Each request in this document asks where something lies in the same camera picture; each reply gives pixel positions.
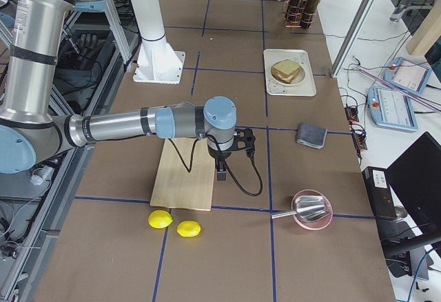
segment pink bowl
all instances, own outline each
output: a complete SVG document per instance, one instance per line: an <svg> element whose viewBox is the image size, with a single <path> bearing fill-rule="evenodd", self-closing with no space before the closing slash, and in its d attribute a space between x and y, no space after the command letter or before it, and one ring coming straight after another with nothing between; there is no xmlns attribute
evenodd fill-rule
<svg viewBox="0 0 441 302"><path fill-rule="evenodd" d="M331 203L322 193L319 193L316 190L301 190L292 198L291 209L294 208L296 199L304 195L319 195L323 197L323 199L325 200L326 208L329 211L329 215L321 218L319 221L314 221L313 223L305 223L304 221L298 219L297 216L294 214L293 215L294 220L297 222L298 225L300 225L302 228L306 228L307 230L322 230L323 228L327 227L332 221L333 211L332 211Z"/></svg>

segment black monitor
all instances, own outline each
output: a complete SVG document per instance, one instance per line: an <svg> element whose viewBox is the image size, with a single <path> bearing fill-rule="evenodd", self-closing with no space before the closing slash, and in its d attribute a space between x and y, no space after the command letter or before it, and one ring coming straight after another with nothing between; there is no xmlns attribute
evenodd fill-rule
<svg viewBox="0 0 441 302"><path fill-rule="evenodd" d="M419 239L420 245L431 243L441 248L441 242L434 242L436 232L441 231L441 145L425 132L387 168L385 175L416 225L422 225L423 236L431 237L426 243Z"/></svg>

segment bread slice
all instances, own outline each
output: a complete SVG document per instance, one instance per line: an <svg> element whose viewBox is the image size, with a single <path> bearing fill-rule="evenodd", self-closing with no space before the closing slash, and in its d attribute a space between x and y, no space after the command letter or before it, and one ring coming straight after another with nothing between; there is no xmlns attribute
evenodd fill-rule
<svg viewBox="0 0 441 302"><path fill-rule="evenodd" d="M271 67L271 75L283 83L291 83L299 72L300 65L291 59L277 62Z"/></svg>

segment scoop handle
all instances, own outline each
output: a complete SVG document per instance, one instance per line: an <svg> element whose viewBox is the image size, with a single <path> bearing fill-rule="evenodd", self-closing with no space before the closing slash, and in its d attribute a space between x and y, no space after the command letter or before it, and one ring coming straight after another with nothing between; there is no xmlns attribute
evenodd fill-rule
<svg viewBox="0 0 441 302"><path fill-rule="evenodd" d="M276 212L275 214L271 215L272 219L286 217L286 216L292 216L293 214L297 214L296 210L288 210L288 211L282 211L282 212Z"/></svg>

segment gray cloth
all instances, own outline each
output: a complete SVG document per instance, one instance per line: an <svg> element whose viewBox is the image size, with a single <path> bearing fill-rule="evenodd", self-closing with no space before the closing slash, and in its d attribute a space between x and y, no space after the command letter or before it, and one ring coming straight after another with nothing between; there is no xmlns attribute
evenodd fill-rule
<svg viewBox="0 0 441 302"><path fill-rule="evenodd" d="M298 126L297 142L301 145L321 149L325 145L327 132L326 128L302 122Z"/></svg>

